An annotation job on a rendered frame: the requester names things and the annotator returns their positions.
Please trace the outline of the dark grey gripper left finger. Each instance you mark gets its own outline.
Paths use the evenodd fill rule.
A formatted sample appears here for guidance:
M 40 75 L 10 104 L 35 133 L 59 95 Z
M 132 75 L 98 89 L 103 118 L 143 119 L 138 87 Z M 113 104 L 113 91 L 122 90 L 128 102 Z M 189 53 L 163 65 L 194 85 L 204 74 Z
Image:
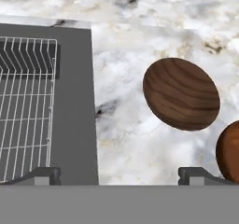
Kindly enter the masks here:
M 60 186 L 61 169 L 59 167 L 37 167 L 22 177 L 6 182 L 6 185 Z

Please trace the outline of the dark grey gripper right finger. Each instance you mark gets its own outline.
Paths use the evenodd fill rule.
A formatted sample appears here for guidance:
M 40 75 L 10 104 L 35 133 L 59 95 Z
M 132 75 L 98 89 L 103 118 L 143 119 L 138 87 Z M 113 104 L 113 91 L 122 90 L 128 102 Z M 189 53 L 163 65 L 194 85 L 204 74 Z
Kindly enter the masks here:
M 234 186 L 233 182 L 213 176 L 203 167 L 179 167 L 178 176 L 179 186 Z

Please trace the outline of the reddish brown wooden bowl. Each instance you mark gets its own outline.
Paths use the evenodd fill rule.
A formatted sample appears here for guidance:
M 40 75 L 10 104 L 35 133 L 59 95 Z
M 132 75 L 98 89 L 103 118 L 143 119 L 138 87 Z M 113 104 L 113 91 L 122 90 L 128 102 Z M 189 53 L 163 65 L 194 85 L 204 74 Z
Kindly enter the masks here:
M 220 134 L 216 159 L 224 178 L 239 184 L 239 120 L 227 126 Z

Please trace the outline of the grey sink basin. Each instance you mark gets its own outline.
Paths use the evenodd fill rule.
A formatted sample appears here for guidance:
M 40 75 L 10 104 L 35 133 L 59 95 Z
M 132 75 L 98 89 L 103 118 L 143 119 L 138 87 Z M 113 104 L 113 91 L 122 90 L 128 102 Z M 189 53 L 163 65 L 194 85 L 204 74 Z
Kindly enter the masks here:
M 0 23 L 0 36 L 58 42 L 50 167 L 61 169 L 61 185 L 97 184 L 91 30 Z

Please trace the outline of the dark brown wooden bowl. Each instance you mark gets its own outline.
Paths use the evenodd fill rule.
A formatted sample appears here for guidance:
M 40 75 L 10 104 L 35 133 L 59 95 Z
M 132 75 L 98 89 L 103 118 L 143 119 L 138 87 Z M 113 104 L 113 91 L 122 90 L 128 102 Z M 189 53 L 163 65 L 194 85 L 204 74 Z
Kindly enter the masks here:
M 180 58 L 154 62 L 144 74 L 143 93 L 157 118 L 183 131 L 209 127 L 220 109 L 212 78 L 196 64 Z

